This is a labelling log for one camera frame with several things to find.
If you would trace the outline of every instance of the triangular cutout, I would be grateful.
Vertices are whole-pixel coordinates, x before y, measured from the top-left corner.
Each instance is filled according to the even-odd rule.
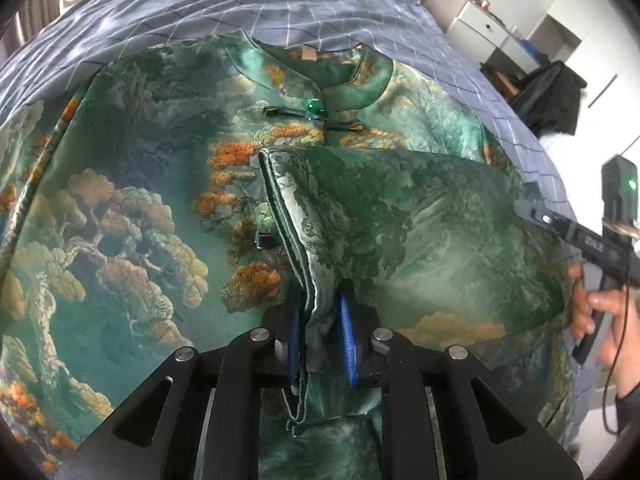
[[[172,382],[169,379],[158,383],[145,399],[116,426],[113,434],[136,446],[151,446],[171,385]]]
[[[493,444],[501,444],[527,431],[480,379],[472,379],[471,387],[478,401],[489,440]]]

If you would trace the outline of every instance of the clothing label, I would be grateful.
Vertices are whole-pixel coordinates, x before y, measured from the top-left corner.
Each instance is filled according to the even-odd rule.
[[[318,61],[318,53],[312,46],[302,45],[300,51],[302,52],[302,61]]]

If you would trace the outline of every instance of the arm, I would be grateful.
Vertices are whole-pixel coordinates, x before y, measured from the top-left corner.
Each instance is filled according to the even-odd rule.
[[[625,322],[626,290],[609,290],[607,292],[590,292],[584,290],[581,277],[582,266],[574,266],[569,275],[577,281],[574,285],[571,304],[571,332],[580,339],[594,330],[591,309],[610,312],[614,315],[611,332],[607,337],[598,357],[605,365],[612,365],[622,339]],[[640,407],[640,320],[633,295],[629,298],[626,335],[620,349],[620,357],[614,370],[618,398],[618,432],[622,431],[629,421],[633,410]]]

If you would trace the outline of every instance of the black cloth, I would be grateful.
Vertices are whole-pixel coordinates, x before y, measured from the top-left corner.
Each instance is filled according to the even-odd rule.
[[[616,398],[616,410],[618,411],[618,433],[620,433],[631,420],[632,414],[640,411],[640,384],[623,399]]]
[[[509,105],[540,138],[544,132],[575,135],[580,111],[580,91],[587,82],[562,61],[534,70],[516,81],[520,93]]]

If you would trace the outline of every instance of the hand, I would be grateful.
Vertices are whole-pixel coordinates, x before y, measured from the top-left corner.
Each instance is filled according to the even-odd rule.
[[[576,280],[571,296],[571,333],[577,339],[595,329],[591,319],[591,309],[610,312],[614,319],[609,335],[600,350],[598,357],[603,364],[611,366],[620,346],[625,323],[626,287],[623,290],[607,290],[605,292],[589,292],[584,290],[582,281],[582,265],[569,269],[569,276]],[[620,350],[620,357],[614,370],[618,397],[625,397],[640,384],[640,320],[636,310],[633,294],[629,297],[628,319],[625,340]]]

